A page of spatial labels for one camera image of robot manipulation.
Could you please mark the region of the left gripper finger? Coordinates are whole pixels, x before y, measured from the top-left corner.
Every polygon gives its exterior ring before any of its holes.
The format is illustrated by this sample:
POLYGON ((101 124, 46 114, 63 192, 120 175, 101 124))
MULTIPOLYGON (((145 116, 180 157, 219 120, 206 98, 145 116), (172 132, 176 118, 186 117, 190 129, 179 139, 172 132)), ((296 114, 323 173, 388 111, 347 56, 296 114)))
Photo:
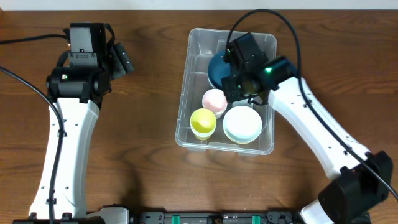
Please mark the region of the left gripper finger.
POLYGON ((134 71, 134 66, 126 52, 126 49, 124 48, 122 43, 117 43, 113 46, 114 50, 118 54, 118 57, 122 63, 122 66, 124 67, 126 74, 131 73, 134 71))
POLYGON ((112 64, 111 79, 115 80, 115 79, 123 77, 126 74, 126 71, 125 71, 124 67, 122 66, 122 63, 118 57, 118 54, 116 53, 116 51, 114 50, 113 47, 110 49, 110 57, 111 57, 111 64, 112 64))

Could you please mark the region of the dark blue bowl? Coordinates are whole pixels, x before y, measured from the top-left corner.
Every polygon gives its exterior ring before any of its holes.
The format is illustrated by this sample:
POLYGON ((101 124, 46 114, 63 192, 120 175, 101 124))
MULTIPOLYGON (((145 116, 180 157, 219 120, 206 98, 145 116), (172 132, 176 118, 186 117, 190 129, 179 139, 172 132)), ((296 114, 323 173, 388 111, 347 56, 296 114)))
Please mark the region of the dark blue bowl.
POLYGON ((215 54, 208 65, 208 80, 213 88, 222 89, 221 80, 231 75, 231 69, 228 63, 225 63, 223 57, 225 51, 222 50, 215 54))

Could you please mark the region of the pink cup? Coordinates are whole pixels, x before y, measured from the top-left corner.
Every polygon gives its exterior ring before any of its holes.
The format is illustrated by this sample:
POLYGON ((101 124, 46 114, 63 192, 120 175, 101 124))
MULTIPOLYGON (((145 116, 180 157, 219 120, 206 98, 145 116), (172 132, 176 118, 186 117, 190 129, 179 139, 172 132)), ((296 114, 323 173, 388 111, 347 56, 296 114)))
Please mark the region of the pink cup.
POLYGON ((227 108, 228 102, 224 92, 219 89, 210 89, 202 97, 202 106, 214 113, 220 113, 227 108))

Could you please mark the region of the small cream bowl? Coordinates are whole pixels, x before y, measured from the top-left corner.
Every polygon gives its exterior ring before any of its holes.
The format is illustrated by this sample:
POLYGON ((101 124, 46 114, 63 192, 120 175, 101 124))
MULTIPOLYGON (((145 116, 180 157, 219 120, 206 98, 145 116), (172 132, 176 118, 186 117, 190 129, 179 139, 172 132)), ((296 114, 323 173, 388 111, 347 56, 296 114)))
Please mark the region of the small cream bowl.
POLYGON ((224 127, 261 128, 262 131, 262 119, 254 109, 247 106, 236 106, 225 114, 223 118, 224 127))

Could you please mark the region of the light grey bowl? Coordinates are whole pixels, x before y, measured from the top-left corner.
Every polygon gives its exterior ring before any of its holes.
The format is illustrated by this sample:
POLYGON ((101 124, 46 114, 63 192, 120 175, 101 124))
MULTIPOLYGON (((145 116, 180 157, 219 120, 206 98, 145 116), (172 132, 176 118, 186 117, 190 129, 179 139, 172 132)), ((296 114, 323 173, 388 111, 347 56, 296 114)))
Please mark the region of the light grey bowl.
POLYGON ((237 144, 253 142, 261 133, 261 128, 234 128, 224 127, 223 131, 228 139, 237 144))

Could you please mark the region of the yellow bowl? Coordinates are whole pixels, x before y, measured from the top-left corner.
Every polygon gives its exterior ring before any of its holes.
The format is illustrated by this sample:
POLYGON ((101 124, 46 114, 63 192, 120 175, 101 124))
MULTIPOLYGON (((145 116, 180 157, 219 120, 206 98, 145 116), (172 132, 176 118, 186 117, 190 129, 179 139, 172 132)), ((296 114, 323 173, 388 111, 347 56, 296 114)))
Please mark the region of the yellow bowl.
POLYGON ((259 132, 253 132, 253 133, 231 132, 228 129, 225 129, 224 133, 230 141, 236 144, 249 144, 254 140, 256 140, 260 135, 259 132))

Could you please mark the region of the yellow cup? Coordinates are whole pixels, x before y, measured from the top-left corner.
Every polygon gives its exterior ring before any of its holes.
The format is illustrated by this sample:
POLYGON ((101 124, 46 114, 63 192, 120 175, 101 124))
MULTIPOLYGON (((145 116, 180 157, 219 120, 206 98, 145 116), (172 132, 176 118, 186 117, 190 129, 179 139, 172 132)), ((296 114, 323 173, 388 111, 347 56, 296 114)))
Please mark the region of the yellow cup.
POLYGON ((199 139, 200 141, 207 141, 210 137, 211 137, 211 135, 205 135, 205 136, 200 136, 200 135, 197 135, 197 134, 195 134, 195 137, 197 138, 197 139, 199 139))
POLYGON ((217 118, 215 114, 206 109, 195 110, 190 117, 191 128, 201 134, 210 133, 216 128, 217 118))

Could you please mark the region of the light blue cup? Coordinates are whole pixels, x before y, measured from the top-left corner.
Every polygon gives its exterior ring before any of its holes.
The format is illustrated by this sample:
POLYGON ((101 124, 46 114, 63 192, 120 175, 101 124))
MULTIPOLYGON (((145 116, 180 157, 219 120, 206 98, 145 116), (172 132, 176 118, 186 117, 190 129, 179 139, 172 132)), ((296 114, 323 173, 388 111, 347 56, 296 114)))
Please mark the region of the light blue cup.
POLYGON ((214 133, 214 131, 215 131, 215 129, 212 129, 210 132, 207 132, 207 133, 201 133, 201 132, 198 132, 197 130, 195 130, 195 129, 192 129, 192 132, 193 132, 193 134, 195 135, 195 134, 197 134, 197 135, 202 135, 202 136, 205 136, 205 135, 212 135, 213 133, 214 133))

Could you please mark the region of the cream cup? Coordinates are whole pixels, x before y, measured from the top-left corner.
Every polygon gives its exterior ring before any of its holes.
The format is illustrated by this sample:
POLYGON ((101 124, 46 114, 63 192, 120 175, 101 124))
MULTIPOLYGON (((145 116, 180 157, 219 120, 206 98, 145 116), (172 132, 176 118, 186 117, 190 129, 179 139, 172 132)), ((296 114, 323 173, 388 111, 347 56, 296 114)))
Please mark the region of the cream cup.
POLYGON ((215 113, 216 119, 221 118, 222 115, 224 114, 224 112, 226 111, 226 109, 227 109, 227 107, 225 107, 222 111, 216 112, 215 113))

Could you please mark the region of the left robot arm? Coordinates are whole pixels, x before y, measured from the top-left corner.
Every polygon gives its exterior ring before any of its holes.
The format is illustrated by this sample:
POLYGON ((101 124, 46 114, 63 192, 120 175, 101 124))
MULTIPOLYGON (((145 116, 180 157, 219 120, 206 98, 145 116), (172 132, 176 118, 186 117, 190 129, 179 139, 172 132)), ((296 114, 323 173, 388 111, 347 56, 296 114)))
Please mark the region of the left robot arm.
POLYGON ((124 46, 106 38, 107 23, 72 23, 65 32, 70 50, 46 79, 50 131, 39 189, 29 223, 122 223, 125 208, 88 213, 86 167, 91 137, 111 81, 134 67, 124 46))

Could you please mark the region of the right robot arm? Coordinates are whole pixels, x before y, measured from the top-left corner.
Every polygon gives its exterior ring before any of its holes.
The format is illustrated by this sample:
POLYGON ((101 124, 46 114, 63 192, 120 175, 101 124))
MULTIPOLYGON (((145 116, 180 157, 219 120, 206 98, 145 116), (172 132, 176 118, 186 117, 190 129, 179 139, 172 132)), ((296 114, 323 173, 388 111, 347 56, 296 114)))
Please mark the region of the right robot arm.
POLYGON ((300 212, 304 223, 351 223, 397 192, 391 187, 393 163, 352 139, 312 95, 304 78, 285 57, 262 54, 247 60, 222 56, 229 75, 222 78, 229 102, 266 94, 265 104, 281 114, 307 143, 331 182, 300 212))

